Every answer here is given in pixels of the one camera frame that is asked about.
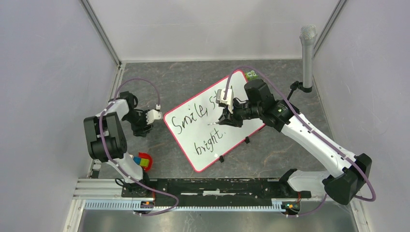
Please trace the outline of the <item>pink framed whiteboard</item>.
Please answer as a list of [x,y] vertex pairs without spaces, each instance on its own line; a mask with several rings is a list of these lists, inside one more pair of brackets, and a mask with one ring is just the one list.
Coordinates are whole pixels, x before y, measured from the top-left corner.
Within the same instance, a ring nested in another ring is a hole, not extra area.
[[241,128],[208,125],[216,122],[222,114],[223,108],[215,100],[218,89],[224,88],[227,82],[235,97],[247,99],[244,91],[246,76],[237,70],[231,78],[222,78],[163,116],[165,125],[196,172],[202,172],[264,127],[258,118],[245,120]]

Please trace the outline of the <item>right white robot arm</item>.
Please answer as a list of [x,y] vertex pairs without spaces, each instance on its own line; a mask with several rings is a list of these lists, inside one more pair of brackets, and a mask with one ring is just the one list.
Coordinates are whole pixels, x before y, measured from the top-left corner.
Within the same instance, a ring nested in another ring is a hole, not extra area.
[[247,82],[244,90],[245,101],[235,98],[231,88],[217,91],[216,103],[223,111],[216,124],[240,128],[245,120],[260,119],[296,141],[326,168],[322,172],[289,170],[279,184],[283,196],[310,191],[327,194],[342,205],[348,205],[354,198],[365,200],[358,192],[368,182],[371,157],[342,148],[313,126],[287,99],[276,100],[263,80]]

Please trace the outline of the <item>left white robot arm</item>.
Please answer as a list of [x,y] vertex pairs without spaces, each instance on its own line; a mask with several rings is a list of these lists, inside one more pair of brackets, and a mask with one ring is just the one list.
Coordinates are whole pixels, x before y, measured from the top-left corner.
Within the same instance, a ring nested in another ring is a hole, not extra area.
[[101,113],[84,119],[88,153],[93,160],[99,160],[113,167],[125,184],[133,186],[140,197],[148,196],[152,184],[143,167],[128,153],[126,136],[121,121],[131,125],[133,135],[146,137],[153,125],[147,122],[147,110],[137,109],[138,99],[128,91],[112,99]]

